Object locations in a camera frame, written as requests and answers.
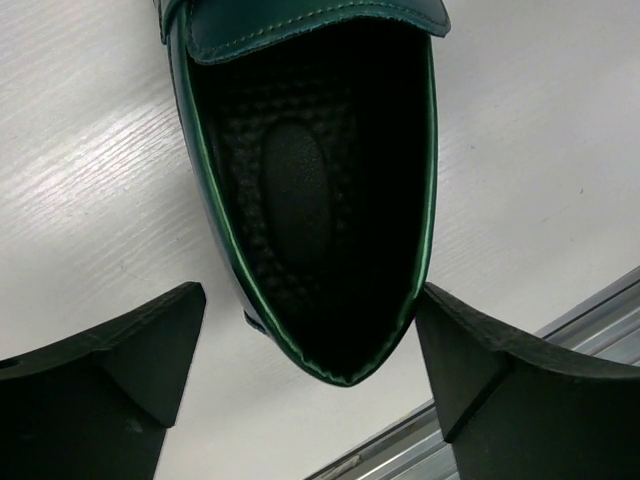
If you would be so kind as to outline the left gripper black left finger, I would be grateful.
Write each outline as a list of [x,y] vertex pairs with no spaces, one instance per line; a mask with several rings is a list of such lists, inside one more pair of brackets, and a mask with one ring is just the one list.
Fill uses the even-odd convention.
[[206,296],[186,282],[1,362],[4,479],[151,479],[177,420]]

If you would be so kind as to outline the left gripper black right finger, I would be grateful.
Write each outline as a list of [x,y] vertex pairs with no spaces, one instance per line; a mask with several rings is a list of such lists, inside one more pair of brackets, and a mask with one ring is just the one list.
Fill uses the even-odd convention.
[[638,478],[637,367],[549,343],[432,283],[416,327],[461,478]]

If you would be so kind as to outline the dark green leather shoe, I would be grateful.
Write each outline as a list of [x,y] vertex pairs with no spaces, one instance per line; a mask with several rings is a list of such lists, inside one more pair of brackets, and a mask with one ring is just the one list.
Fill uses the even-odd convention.
[[435,226],[440,1],[158,1],[177,111],[244,315],[350,387],[405,335]]

